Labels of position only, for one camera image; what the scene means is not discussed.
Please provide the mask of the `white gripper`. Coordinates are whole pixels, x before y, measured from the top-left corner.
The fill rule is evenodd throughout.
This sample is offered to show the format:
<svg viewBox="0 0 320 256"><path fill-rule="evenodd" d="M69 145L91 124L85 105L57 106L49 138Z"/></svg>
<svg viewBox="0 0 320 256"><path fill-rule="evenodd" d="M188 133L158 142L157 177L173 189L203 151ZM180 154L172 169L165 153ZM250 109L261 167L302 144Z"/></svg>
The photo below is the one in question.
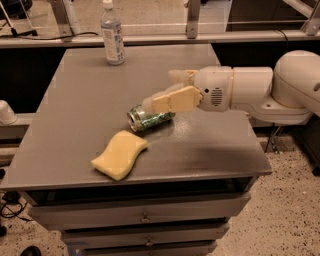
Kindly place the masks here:
<svg viewBox="0 0 320 256"><path fill-rule="evenodd" d="M199 104L204 111L224 112L229 109L233 70L228 66L209 66L197 70L170 70L174 85L142 101L147 114L191 111Z"/></svg>

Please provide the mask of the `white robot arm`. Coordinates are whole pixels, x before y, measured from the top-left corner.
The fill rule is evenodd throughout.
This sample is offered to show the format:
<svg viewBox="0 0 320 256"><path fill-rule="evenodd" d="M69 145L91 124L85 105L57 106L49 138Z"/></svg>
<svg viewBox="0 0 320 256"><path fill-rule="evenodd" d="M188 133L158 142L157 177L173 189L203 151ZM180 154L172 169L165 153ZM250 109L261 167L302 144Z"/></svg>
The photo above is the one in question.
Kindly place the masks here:
<svg viewBox="0 0 320 256"><path fill-rule="evenodd" d="M144 112L240 110L281 125L320 115L320 56L312 52L288 52L273 68L208 66L168 75L172 86L144 99Z"/></svg>

